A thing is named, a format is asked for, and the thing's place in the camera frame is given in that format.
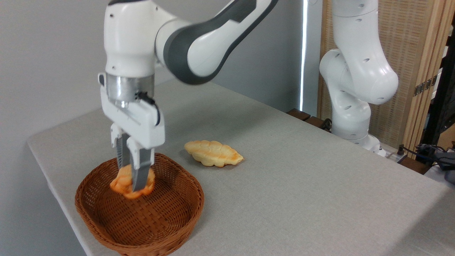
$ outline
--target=orange bread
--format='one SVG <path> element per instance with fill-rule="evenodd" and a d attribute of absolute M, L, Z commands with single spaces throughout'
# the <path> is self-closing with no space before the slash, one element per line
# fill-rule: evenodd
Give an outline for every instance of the orange bread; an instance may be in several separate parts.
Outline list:
<path fill-rule="evenodd" d="M 150 195 L 155 187 L 155 173 L 153 169 L 148 170 L 147 184 L 145 188 L 133 192 L 133 179 L 131 177 L 131 164 L 120 168 L 117 177 L 111 182 L 110 187 L 113 191 L 122 194 L 128 199 L 136 199 L 142 195 Z"/>
<path fill-rule="evenodd" d="M 236 165 L 243 158 L 237 151 L 218 141 L 190 141 L 185 144 L 186 151 L 205 166 L 223 167 L 226 164 Z"/>

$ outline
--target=gray tablecloth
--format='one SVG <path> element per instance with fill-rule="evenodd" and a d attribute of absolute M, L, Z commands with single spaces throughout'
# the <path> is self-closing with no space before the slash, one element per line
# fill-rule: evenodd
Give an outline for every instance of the gray tablecloth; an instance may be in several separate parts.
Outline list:
<path fill-rule="evenodd" d="M 455 255 L 455 193 L 427 177 L 250 98 L 208 83 L 156 88 L 166 154 L 205 193 L 190 239 L 172 255 Z M 118 255 L 91 235 L 74 206 L 77 186 L 115 157 L 101 110 L 29 139 L 88 255 Z M 204 167 L 192 140 L 217 140 L 245 160 Z"/>

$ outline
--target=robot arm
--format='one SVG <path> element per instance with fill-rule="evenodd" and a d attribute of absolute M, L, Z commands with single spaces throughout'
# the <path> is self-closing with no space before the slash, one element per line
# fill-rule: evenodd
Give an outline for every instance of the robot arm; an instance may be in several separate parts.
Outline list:
<path fill-rule="evenodd" d="M 233 0 L 213 19 L 190 24 L 153 0 L 112 0 L 106 8 L 106 73 L 101 104 L 113 122 L 119 168 L 132 164 L 133 190 L 144 188 L 154 148 L 164 144 L 164 116 L 153 100 L 156 58 L 189 84 L 212 80 L 231 51 L 278 0 Z"/>
<path fill-rule="evenodd" d="M 398 88 L 379 41 L 378 0 L 332 0 L 332 13 L 339 49 L 319 66 L 332 102 L 332 133 L 378 153 L 379 141 L 368 135 L 368 103 L 383 104 Z"/>

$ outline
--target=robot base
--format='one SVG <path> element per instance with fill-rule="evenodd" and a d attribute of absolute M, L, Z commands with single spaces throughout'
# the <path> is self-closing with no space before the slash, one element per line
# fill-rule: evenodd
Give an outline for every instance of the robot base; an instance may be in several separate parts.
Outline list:
<path fill-rule="evenodd" d="M 364 138 L 361 139 L 347 139 L 347 141 L 350 141 L 356 145 L 361 146 L 362 148 L 369 150 L 373 153 L 376 153 L 382 157 L 385 157 L 386 152 L 381 148 L 381 143 L 379 140 L 373 136 L 368 134 Z"/>

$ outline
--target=wicker basket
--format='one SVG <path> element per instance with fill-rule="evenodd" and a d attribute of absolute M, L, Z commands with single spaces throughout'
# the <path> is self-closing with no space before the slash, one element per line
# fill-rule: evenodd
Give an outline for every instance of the wicker basket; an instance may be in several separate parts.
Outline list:
<path fill-rule="evenodd" d="M 169 255 L 190 236 L 204 205 L 201 185 L 182 166 L 155 154 L 155 189 L 136 200 L 113 192 L 116 159 L 90 172 L 76 192 L 76 209 L 104 246 L 126 256 Z"/>

